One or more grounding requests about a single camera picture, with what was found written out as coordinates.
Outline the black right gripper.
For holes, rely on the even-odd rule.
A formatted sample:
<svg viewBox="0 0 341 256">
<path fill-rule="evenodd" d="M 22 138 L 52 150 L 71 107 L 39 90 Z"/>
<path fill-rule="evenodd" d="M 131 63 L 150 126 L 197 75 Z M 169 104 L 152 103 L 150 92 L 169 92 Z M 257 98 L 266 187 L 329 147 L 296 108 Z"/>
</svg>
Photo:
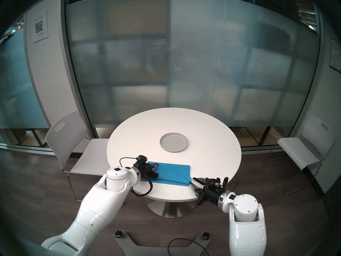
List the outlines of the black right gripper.
<svg viewBox="0 0 341 256">
<path fill-rule="evenodd" d="M 207 178 L 193 177 L 192 179 L 200 184 L 207 184 L 206 182 Z M 205 201 L 211 202 L 214 205 L 221 205 L 224 202 L 224 195 L 223 195 L 222 187 L 219 187 L 219 188 L 214 187 L 212 189 L 209 187 L 204 187 L 202 189 L 195 184 L 190 184 L 190 187 L 195 192 L 198 205 L 203 204 Z"/>
</svg>

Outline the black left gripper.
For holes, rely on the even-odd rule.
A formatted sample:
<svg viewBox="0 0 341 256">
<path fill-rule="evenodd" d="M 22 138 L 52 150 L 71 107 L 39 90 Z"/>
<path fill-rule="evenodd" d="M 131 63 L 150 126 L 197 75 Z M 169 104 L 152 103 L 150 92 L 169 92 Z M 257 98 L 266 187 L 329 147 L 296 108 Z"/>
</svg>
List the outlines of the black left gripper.
<svg viewBox="0 0 341 256">
<path fill-rule="evenodd" d="M 138 170 L 141 176 L 141 181 L 147 178 L 157 179 L 159 174 L 156 172 L 158 163 L 141 163 L 138 166 Z"/>
</svg>

